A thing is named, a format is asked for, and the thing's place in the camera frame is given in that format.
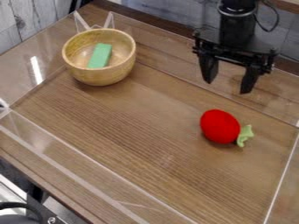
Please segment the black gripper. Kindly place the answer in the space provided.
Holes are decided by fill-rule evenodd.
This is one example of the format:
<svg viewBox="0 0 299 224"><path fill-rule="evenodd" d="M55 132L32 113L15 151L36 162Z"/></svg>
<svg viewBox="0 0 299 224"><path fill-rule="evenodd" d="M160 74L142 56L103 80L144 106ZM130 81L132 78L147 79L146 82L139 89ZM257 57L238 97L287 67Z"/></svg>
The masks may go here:
<svg viewBox="0 0 299 224"><path fill-rule="evenodd" d="M278 50L255 34L257 26L263 32L271 32L279 24L277 7L269 5L269 8L275 14L273 27L259 22L257 5L219 5L219 28L206 25L195 30L192 51L199 57L202 78L208 84L219 73L221 60L247 68L241 83L242 94L253 91L259 75L271 72Z"/></svg>

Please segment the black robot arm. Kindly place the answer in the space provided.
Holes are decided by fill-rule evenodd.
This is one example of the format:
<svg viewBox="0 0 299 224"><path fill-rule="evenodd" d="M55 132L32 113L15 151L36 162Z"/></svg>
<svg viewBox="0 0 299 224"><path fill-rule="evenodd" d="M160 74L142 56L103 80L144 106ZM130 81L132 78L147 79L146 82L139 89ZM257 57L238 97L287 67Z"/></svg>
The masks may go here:
<svg viewBox="0 0 299 224"><path fill-rule="evenodd" d="M275 13L275 24L267 29L258 21L258 5ZM279 24L277 7L267 0L219 0L219 29L202 27L194 31L192 52L199 58L203 80L211 84L226 61L246 68L239 93L249 94L258 78L274 69L278 48L257 36L257 26L271 32Z"/></svg>

